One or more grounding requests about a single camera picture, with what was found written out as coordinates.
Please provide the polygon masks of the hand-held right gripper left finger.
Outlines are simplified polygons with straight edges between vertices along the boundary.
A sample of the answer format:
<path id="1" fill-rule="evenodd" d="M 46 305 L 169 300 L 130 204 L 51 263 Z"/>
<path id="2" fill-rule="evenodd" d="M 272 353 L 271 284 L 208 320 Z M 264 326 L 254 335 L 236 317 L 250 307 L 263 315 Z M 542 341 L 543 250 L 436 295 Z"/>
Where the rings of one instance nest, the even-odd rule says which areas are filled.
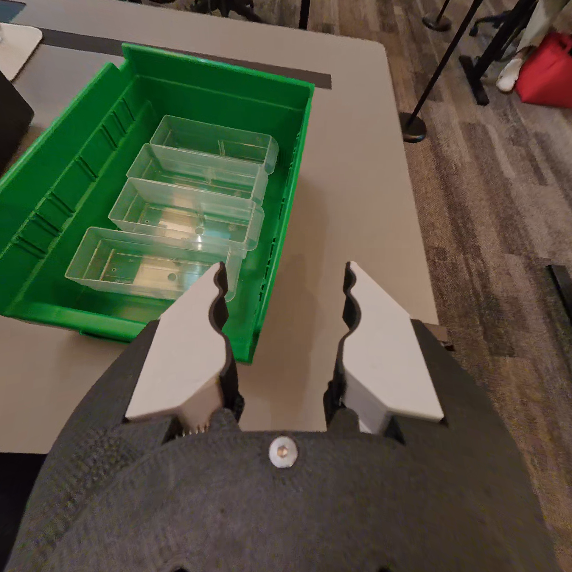
<path id="1" fill-rule="evenodd" d="M 245 406 L 229 338 L 225 263 L 211 266 L 159 318 L 125 417 L 174 416 L 201 431 L 221 408 L 239 421 Z"/>

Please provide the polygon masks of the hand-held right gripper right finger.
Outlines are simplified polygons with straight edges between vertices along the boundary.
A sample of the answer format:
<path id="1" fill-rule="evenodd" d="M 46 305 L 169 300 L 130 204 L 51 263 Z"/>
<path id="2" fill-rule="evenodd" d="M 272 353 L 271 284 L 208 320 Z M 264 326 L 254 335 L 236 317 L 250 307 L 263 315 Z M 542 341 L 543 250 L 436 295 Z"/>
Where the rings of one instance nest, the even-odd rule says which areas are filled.
<path id="1" fill-rule="evenodd" d="M 342 409 L 371 434 L 385 433 L 394 416 L 444 421 L 410 314 L 354 261 L 346 263 L 343 293 L 348 330 L 323 397 L 327 427 Z"/>

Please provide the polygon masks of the clear plastic drawer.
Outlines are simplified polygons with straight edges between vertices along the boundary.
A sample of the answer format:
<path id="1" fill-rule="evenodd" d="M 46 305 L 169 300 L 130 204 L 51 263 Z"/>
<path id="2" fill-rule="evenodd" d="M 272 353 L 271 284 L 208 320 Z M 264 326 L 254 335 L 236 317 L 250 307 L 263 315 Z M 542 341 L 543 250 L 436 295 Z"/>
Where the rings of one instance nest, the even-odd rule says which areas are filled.
<path id="1" fill-rule="evenodd" d="M 109 219 L 122 231 L 250 252 L 264 211 L 253 200 L 128 178 Z"/>
<path id="2" fill-rule="evenodd" d="M 268 134 L 169 115 L 161 119 L 150 143 L 257 163 L 268 175 L 275 171 L 279 154 L 277 141 Z"/>
<path id="3" fill-rule="evenodd" d="M 225 263 L 226 299 L 236 292 L 244 251 L 185 239 L 89 227 L 65 277 L 92 290 L 176 300 Z"/>
<path id="4" fill-rule="evenodd" d="M 126 175 L 258 205 L 263 204 L 269 179 L 264 167 L 254 162 L 157 144 L 143 145 Z"/>

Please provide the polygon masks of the green plastic bin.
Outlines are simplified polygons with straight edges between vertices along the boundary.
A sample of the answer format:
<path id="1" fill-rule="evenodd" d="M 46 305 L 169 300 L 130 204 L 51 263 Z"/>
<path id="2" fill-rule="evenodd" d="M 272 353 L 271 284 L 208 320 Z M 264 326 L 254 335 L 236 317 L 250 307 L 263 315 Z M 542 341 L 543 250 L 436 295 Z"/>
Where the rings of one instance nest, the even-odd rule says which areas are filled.
<path id="1" fill-rule="evenodd" d="M 313 85 L 151 47 L 123 44 L 1 179 L 1 315 L 132 341 L 174 300 L 92 290 L 65 277 L 89 227 L 109 213 L 161 119 L 175 116 L 272 136 L 279 154 L 224 332 L 251 363 L 280 264 Z"/>

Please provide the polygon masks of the black drawer cabinet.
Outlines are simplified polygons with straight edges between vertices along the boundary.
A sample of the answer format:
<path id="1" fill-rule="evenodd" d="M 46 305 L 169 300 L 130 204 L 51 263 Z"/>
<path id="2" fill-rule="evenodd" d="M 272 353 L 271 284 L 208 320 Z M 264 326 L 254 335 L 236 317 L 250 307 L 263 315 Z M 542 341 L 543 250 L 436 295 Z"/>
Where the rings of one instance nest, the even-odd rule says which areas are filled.
<path id="1" fill-rule="evenodd" d="M 34 118 L 34 111 L 1 73 L 1 173 L 16 154 Z"/>

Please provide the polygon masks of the black floor bar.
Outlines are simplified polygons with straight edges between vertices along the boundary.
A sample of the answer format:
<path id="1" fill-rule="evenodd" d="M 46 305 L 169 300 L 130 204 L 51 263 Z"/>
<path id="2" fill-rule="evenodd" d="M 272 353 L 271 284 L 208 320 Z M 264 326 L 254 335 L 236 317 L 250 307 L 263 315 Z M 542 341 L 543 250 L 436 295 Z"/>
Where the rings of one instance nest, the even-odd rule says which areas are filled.
<path id="1" fill-rule="evenodd" d="M 564 265 L 549 264 L 547 270 L 554 282 L 565 312 L 571 320 L 571 275 Z"/>

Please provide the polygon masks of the black stanchion with round base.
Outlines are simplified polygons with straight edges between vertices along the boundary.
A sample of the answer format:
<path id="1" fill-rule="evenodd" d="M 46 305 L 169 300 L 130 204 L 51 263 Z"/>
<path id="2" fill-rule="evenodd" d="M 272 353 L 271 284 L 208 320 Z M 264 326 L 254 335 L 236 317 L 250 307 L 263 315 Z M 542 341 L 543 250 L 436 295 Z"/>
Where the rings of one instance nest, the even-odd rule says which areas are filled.
<path id="1" fill-rule="evenodd" d="M 463 18 L 461 24 L 459 25 L 453 39 L 449 43 L 445 53 L 443 54 L 439 64 L 437 65 L 435 71 L 433 72 L 432 76 L 430 77 L 422 95 L 418 99 L 416 106 L 414 107 L 413 111 L 410 113 L 400 112 L 399 113 L 399 121 L 402 130 L 402 136 L 404 142 L 408 142 L 411 144 L 416 144 L 421 142 L 425 139 L 427 135 L 427 127 L 425 125 L 424 120 L 419 117 L 419 113 L 425 104 L 426 100 L 428 99 L 433 87 L 435 86 L 437 80 L 439 79 L 441 73 L 443 72 L 444 68 L 446 67 L 450 57 L 454 53 L 459 41 L 461 40 L 463 34 L 468 28 L 468 25 L 471 23 L 472 19 L 474 18 L 477 10 L 480 8 L 482 1 L 472 1 L 470 8 L 468 9 L 465 17 Z"/>

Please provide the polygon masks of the red bag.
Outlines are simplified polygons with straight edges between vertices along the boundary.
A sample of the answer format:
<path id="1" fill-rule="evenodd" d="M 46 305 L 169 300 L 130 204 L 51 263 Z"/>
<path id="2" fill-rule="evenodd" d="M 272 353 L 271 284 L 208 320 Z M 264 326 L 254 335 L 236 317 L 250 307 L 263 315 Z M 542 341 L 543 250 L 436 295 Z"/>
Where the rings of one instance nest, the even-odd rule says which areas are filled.
<path id="1" fill-rule="evenodd" d="M 525 61 L 515 91 L 524 104 L 571 109 L 571 35 L 550 32 Z"/>

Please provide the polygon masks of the black round stanchion base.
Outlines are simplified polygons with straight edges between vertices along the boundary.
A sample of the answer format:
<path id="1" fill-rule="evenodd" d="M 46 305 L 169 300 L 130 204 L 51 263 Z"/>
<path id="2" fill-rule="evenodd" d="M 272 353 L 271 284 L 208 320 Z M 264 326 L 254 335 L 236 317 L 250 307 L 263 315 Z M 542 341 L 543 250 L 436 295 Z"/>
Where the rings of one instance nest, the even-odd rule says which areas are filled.
<path id="1" fill-rule="evenodd" d="M 443 1 L 440 10 L 436 13 L 428 13 L 422 18 L 422 24 L 430 30 L 436 32 L 448 32 L 452 28 L 452 23 L 444 13 L 451 1 Z"/>

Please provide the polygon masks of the white stand base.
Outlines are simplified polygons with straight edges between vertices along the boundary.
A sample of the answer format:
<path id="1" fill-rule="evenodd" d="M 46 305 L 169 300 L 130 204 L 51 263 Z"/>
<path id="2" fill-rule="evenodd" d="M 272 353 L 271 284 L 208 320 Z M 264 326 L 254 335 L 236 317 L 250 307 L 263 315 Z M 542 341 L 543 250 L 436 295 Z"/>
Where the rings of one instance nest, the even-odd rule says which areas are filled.
<path id="1" fill-rule="evenodd" d="M 7 80 L 14 81 L 42 37 L 36 27 L 1 23 L 1 72 Z"/>

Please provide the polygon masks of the black chair base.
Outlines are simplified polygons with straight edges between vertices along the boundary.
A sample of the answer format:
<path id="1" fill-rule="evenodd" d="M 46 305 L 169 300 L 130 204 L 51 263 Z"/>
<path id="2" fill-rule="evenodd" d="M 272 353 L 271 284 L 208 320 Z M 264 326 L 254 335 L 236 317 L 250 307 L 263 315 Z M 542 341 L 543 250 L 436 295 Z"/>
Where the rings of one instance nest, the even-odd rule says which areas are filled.
<path id="1" fill-rule="evenodd" d="M 223 18 L 228 18 L 230 12 L 234 12 L 247 21 L 266 23 L 255 13 L 253 1 L 193 1 L 190 10 L 198 14 L 211 14 L 218 10 Z"/>

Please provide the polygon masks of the black angled stand frame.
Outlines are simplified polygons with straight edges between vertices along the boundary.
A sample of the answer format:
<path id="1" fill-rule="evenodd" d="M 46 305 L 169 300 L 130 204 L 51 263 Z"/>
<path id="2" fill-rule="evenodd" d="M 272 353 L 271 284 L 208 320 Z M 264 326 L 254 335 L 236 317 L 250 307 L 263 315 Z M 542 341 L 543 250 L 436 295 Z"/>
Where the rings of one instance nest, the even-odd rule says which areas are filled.
<path id="1" fill-rule="evenodd" d="M 459 57 L 459 62 L 478 105 L 489 104 L 489 97 L 483 86 L 486 72 L 492 63 L 503 59 L 506 50 L 525 30 L 537 3 L 537 1 L 518 1 L 511 10 L 478 18 L 471 25 L 469 36 L 472 38 L 477 36 L 483 25 L 490 24 L 495 32 L 480 56 L 472 58 L 462 55 Z"/>

